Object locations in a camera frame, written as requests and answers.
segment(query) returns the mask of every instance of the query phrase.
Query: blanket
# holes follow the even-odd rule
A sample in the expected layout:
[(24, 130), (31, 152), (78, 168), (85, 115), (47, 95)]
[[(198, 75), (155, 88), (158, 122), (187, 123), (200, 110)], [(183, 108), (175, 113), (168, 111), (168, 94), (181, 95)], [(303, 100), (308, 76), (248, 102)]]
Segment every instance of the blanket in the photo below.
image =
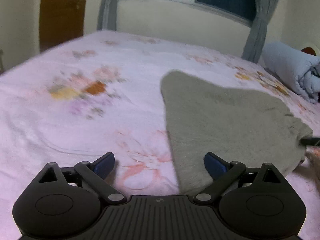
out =
[(293, 49), (281, 42), (267, 44), (262, 51), (266, 70), (310, 103), (320, 92), (320, 57)]
[(225, 89), (182, 72), (162, 80), (167, 130), (180, 193), (195, 195), (212, 183), (203, 157), (259, 168), (273, 163), (286, 176), (304, 156), (298, 141), (312, 130), (278, 98)]

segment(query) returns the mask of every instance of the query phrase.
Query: bed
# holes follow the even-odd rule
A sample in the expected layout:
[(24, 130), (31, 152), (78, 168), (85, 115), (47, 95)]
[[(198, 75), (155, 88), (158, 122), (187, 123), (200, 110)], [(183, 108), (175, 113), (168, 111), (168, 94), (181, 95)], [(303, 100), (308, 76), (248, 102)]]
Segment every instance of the bed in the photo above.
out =
[[(12, 206), (48, 162), (70, 167), (110, 151), (113, 185), (124, 194), (177, 194), (160, 93), (161, 77), (173, 69), (278, 97), (320, 136), (320, 107), (259, 65), (204, 47), (97, 32), (0, 77), (0, 239), (19, 238)], [(320, 183), (308, 160), (287, 180), (308, 210), (300, 237), (319, 239)]]

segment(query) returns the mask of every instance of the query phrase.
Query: gray curtain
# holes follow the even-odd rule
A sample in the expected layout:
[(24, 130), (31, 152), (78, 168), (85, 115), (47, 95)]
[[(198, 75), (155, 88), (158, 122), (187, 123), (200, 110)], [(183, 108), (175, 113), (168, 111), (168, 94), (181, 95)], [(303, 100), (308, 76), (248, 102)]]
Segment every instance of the gray curtain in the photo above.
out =
[(118, 0), (101, 0), (97, 30), (116, 30)]
[(256, 0), (256, 17), (244, 46), (242, 58), (257, 63), (266, 39), (267, 26), (278, 0)]

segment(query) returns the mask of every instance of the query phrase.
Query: bed sheet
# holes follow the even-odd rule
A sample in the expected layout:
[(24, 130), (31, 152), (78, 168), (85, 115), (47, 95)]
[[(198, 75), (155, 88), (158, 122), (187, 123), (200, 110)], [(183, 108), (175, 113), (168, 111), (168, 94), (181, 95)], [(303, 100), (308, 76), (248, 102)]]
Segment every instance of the bed sheet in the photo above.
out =
[[(0, 239), (17, 239), (12, 206), (48, 162), (61, 167), (116, 157), (115, 188), (126, 195), (178, 193), (161, 78), (181, 70), (222, 87), (280, 98), (320, 136), (320, 109), (261, 66), (214, 50), (102, 31), (35, 57), (0, 77)], [(319, 184), (306, 161), (287, 179), (307, 206), (300, 232), (320, 236)]]

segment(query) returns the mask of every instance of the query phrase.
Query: brown door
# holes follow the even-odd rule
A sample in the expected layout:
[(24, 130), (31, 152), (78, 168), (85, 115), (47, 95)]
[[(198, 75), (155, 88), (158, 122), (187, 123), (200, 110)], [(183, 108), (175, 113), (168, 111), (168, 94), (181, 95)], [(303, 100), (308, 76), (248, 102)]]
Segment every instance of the brown door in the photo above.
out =
[(83, 35), (86, 0), (41, 0), (40, 51)]

